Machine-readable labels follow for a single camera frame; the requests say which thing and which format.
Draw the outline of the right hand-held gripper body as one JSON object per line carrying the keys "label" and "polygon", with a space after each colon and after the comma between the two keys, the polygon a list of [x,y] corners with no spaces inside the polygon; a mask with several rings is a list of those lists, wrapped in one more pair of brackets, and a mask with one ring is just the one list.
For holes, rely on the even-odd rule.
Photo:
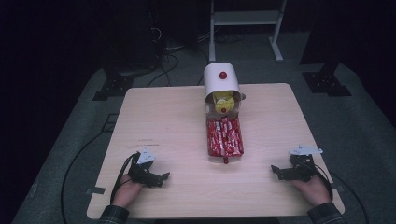
{"label": "right hand-held gripper body", "polygon": [[317,147],[299,145],[297,148],[290,150],[291,167],[281,169],[287,180],[309,181],[317,172],[317,168],[313,159],[315,154],[321,154],[323,150]]}

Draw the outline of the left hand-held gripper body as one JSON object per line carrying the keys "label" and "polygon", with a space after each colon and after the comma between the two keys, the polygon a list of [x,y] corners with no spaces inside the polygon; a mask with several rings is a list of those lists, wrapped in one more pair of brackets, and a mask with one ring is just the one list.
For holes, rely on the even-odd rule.
{"label": "left hand-held gripper body", "polygon": [[134,182],[150,187],[150,182],[155,180],[162,180],[160,175],[153,174],[149,168],[153,164],[155,156],[147,149],[141,152],[137,151],[131,156],[131,166],[128,175]]}

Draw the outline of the person's right hand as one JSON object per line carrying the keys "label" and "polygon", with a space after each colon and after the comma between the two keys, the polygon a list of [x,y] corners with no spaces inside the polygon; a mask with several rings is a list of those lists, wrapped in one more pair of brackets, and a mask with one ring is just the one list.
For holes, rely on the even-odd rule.
{"label": "person's right hand", "polygon": [[309,181],[291,180],[290,183],[296,187],[304,198],[313,206],[330,203],[331,196],[322,180],[314,175]]}

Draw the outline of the person's left hand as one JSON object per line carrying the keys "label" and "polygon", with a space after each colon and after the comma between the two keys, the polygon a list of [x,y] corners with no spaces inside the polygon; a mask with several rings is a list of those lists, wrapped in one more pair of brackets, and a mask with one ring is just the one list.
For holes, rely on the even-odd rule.
{"label": "person's left hand", "polygon": [[142,184],[133,182],[128,175],[123,175],[111,205],[127,208],[135,201],[142,188]]}

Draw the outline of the clear drawer with red knob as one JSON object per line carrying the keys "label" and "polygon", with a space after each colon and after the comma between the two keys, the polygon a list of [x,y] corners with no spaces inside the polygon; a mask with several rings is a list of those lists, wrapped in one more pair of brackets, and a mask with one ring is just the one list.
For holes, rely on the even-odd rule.
{"label": "clear drawer with red knob", "polygon": [[242,102],[239,91],[214,91],[205,98],[206,118],[221,119],[223,117],[236,118]]}

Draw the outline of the black stand base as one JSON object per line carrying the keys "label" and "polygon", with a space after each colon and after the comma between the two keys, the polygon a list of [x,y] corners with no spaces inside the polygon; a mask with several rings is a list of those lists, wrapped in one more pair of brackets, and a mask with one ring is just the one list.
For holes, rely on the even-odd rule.
{"label": "black stand base", "polygon": [[116,69],[105,67],[106,80],[101,88],[93,96],[94,101],[105,101],[108,97],[124,96],[132,88],[134,78],[123,76]]}
{"label": "black stand base", "polygon": [[308,88],[313,93],[327,93],[331,97],[350,96],[348,88],[335,75],[338,63],[325,63],[317,72],[302,72]]}

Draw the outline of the white metal stand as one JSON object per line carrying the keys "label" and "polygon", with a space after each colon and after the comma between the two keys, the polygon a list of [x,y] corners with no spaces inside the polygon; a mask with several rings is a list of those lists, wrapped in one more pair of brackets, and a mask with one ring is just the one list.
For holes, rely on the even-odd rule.
{"label": "white metal stand", "polygon": [[216,11],[215,0],[211,0],[209,53],[210,62],[216,60],[215,28],[218,26],[247,26],[247,25],[274,25],[275,30],[269,37],[271,49],[278,63],[284,59],[277,44],[277,39],[283,21],[287,0],[281,0],[278,10],[260,11]]}

